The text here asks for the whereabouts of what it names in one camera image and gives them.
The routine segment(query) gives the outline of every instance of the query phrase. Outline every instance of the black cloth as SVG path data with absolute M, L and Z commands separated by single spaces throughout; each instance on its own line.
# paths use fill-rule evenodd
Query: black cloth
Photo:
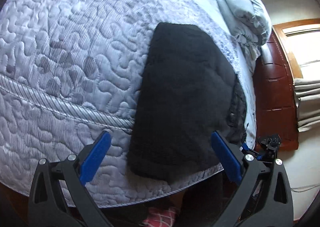
M 213 131 L 239 145 L 245 139 L 243 90 L 197 26 L 158 24 L 142 77 L 127 154 L 135 174 L 173 182 L 218 164 Z

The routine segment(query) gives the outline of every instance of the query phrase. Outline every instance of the bed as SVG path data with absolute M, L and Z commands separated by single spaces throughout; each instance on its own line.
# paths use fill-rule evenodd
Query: bed
M 7 0 L 0 12 L 1 183 L 28 196 L 39 159 L 78 154 L 104 129 L 112 145 L 86 185 L 99 207 L 164 197 L 223 169 L 169 185 L 126 167 L 141 74 L 159 22 L 194 24 L 212 37 L 238 74 L 246 143 L 254 146 L 252 75 L 216 0 Z

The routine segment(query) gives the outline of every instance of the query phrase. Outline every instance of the wooden window frame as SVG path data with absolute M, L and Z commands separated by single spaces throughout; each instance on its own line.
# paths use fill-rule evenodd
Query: wooden window frame
M 282 24 L 277 24 L 273 26 L 273 30 L 278 37 L 278 40 L 284 50 L 284 54 L 290 66 L 291 74 L 293 78 L 303 78 L 300 65 L 298 64 L 293 51 L 291 49 L 288 37 L 285 32 L 300 32 L 306 30 L 313 30 L 320 28 L 320 19 L 307 19 L 307 20 L 297 20 Z

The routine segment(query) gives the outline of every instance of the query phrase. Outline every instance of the brown headboard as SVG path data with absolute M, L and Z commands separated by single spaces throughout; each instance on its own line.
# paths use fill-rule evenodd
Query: brown headboard
M 258 58 L 253 75 L 257 137 L 279 134 L 280 150 L 296 150 L 299 143 L 292 74 L 274 31 L 267 44 L 270 54 Z

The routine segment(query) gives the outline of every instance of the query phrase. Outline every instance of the quilted stitching pattern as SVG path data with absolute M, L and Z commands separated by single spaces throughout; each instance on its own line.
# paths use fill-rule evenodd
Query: quilted stitching pattern
M 168 195 L 221 170 L 168 185 L 126 169 L 141 74 L 159 22 L 198 25 L 241 80 L 234 41 L 192 0 L 7 0 L 0 12 L 2 183 L 28 195 L 40 158 L 77 154 L 105 128 L 112 146 L 87 184 L 100 207 Z M 122 127 L 107 116 L 122 119 Z M 65 186 L 64 193 L 72 205 Z

